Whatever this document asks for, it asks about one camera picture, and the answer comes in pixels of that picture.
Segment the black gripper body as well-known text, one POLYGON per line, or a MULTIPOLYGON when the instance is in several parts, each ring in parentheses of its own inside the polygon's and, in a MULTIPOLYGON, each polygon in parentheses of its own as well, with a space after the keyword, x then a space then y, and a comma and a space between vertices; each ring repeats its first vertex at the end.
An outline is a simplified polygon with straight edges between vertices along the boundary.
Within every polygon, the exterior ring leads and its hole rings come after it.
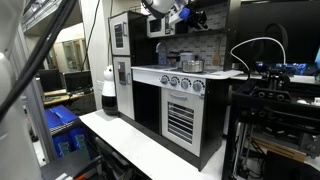
POLYGON ((187 24, 191 28, 197 30, 207 29, 208 25, 206 24, 207 16, 204 11, 192 11, 187 19, 187 24))

